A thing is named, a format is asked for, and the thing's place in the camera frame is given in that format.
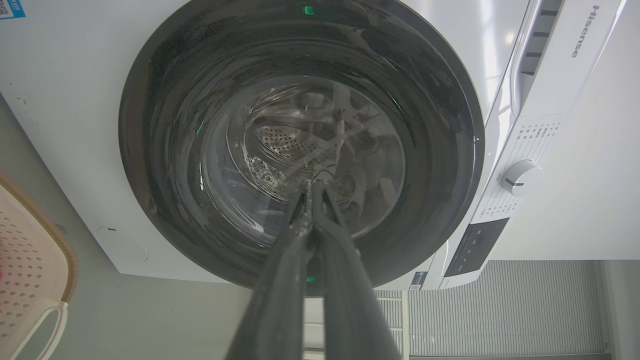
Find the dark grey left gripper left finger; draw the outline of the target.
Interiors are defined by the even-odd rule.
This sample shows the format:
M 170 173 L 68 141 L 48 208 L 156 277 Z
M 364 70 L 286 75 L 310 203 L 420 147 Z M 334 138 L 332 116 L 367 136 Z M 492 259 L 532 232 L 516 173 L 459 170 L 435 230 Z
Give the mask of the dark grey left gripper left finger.
M 270 249 L 224 360 L 302 360 L 312 183 L 303 182 Z

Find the black washing machine display panel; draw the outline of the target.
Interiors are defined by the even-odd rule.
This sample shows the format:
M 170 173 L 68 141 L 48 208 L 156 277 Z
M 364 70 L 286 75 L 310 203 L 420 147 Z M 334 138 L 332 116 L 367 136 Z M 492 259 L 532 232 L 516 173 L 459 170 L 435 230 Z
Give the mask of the black washing machine display panel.
M 509 218 L 470 224 L 451 260 L 445 277 L 478 271 L 488 258 Z

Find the blue energy label sticker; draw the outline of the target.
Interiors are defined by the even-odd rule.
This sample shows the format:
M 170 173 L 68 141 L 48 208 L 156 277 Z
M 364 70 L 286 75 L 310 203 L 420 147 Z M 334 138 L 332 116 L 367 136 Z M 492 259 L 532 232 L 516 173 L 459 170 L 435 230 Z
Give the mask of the blue energy label sticker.
M 0 19 L 19 19 L 25 16 L 20 0 L 0 0 Z

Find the white Hisense washing machine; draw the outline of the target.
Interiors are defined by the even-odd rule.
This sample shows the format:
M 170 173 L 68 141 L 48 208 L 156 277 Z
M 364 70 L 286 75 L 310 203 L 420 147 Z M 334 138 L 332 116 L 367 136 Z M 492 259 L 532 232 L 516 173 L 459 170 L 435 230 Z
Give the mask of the white Hisense washing machine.
M 122 274 L 230 283 L 176 249 L 151 223 L 121 157 L 119 115 L 131 67 L 148 39 L 191 0 L 20 0 L 0 19 L 0 94 L 57 184 Z M 510 73 L 530 0 L 399 0 L 447 41 L 470 76 L 484 155 L 470 208 L 444 244 L 384 290 L 445 290 L 477 280 L 491 260 L 640 260 L 640 153 L 613 155 L 604 117 L 514 116 Z M 544 170 L 515 197 L 501 180 L 517 162 Z M 445 276 L 470 224 L 508 218 L 482 267 Z

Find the dark round washing machine door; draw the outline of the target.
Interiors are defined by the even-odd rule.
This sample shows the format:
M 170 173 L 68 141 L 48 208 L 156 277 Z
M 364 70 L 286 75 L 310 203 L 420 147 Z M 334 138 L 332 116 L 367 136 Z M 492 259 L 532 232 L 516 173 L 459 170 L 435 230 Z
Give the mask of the dark round washing machine door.
M 146 216 L 247 289 L 313 181 L 375 287 L 413 271 L 469 210 L 483 135 L 461 59 L 399 0 L 191 0 L 144 44 L 119 108 Z

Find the white detergent drawer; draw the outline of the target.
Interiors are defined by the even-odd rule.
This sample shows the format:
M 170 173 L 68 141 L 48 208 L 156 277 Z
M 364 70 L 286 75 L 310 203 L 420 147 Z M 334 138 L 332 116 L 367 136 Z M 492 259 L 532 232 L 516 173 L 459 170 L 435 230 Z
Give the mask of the white detergent drawer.
M 517 117 L 567 114 L 627 0 L 529 0 L 510 69 Z

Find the cream perforated laundry basket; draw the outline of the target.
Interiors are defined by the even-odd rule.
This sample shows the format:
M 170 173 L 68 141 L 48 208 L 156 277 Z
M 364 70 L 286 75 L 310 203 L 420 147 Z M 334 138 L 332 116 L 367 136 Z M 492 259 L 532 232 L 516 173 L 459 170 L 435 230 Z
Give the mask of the cream perforated laundry basket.
M 0 360 L 16 360 L 48 316 L 51 335 L 35 360 L 50 360 L 66 330 L 77 255 L 48 215 L 0 173 Z

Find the white slatted cabinet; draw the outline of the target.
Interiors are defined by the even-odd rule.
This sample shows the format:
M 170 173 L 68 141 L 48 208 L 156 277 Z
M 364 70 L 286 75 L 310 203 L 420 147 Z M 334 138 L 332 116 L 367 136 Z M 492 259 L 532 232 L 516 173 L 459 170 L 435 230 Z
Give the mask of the white slatted cabinet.
M 599 283 L 592 260 L 492 260 L 470 284 L 375 295 L 410 357 L 602 354 Z

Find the white washing machine dial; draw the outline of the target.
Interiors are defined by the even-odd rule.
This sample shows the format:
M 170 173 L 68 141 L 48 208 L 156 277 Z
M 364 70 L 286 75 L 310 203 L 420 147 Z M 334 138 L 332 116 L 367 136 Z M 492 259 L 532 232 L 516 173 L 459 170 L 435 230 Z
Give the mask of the white washing machine dial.
M 500 186 L 515 198 L 533 193 L 542 183 L 544 169 L 535 162 L 524 159 L 510 166 L 500 181 Z

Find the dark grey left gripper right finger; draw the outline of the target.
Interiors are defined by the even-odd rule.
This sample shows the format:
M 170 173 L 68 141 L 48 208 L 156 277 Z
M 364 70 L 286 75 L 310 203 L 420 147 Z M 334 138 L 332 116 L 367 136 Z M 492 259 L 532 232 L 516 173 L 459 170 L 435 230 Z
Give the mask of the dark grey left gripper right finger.
M 313 184 L 326 360 L 402 360 L 370 278 L 327 183 Z

